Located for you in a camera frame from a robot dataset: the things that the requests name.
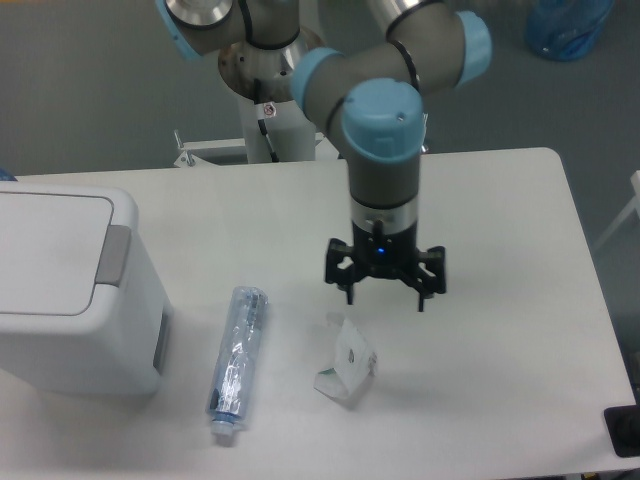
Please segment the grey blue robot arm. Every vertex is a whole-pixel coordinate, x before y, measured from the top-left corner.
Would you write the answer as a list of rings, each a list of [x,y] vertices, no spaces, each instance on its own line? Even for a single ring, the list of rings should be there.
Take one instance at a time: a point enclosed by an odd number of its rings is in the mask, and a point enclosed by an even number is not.
[[[353,240],[331,239],[324,279],[352,296],[365,278],[421,299],[446,291],[445,250],[417,247],[423,99],[482,75],[484,21],[441,1],[371,1],[381,45],[347,56],[300,22],[296,1],[160,1],[178,51],[218,56],[244,115],[252,163],[311,160],[323,135],[348,167]]]

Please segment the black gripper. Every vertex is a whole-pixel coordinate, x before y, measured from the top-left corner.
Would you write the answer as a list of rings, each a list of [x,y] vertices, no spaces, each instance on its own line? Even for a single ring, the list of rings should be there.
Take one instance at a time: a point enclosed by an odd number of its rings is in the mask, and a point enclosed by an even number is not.
[[[354,285],[364,278],[400,280],[418,292],[417,309],[434,295],[446,293],[446,249],[416,246],[417,223],[394,234],[369,232],[352,224],[353,246],[331,238],[325,256],[324,281],[335,284],[346,294],[348,305],[354,301]]]

